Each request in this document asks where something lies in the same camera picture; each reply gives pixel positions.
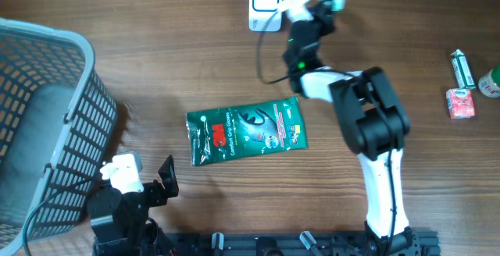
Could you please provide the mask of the green 3M glove package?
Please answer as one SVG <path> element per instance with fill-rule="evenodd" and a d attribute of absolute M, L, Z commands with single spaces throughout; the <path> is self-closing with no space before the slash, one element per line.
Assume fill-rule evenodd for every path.
<path fill-rule="evenodd" d="M 213 108 L 186 114 L 191 164 L 305 149 L 309 146 L 298 98 Z"/>

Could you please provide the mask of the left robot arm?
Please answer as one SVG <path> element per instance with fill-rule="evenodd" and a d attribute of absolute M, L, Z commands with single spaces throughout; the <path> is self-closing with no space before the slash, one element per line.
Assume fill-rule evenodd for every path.
<path fill-rule="evenodd" d="M 173 242 L 149 217 L 149 209 L 177 197 L 179 187 L 173 157 L 160 166 L 160 181 L 142 183 L 140 155 L 128 152 L 101 167 L 106 183 L 87 203 L 95 234 L 94 255 L 176 255 Z"/>

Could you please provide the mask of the green lid jar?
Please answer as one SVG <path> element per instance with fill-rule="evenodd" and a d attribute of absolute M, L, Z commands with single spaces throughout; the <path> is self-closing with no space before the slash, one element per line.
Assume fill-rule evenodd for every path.
<path fill-rule="evenodd" d="M 500 66 L 496 66 L 479 79 L 478 87 L 483 95 L 489 98 L 498 98 L 500 96 L 499 74 Z"/>

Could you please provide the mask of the red white snack packet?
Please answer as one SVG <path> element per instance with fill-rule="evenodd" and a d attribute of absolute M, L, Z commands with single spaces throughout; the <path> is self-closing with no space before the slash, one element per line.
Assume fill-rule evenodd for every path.
<path fill-rule="evenodd" d="M 446 92 L 451 119 L 468 119 L 475 116 L 472 93 L 469 89 L 454 88 Z"/>

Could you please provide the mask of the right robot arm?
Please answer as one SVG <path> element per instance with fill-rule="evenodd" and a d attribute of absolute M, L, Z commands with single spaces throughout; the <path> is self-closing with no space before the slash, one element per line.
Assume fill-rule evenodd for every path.
<path fill-rule="evenodd" d="M 291 21 L 283 54 L 291 89 L 334 106 L 345 143 L 362 166 L 368 202 L 366 254 L 391 255 L 411 247 L 401 182 L 410 122 L 387 75 L 379 67 L 342 72 L 318 58 L 320 38 L 334 31 L 334 0 L 279 9 Z"/>

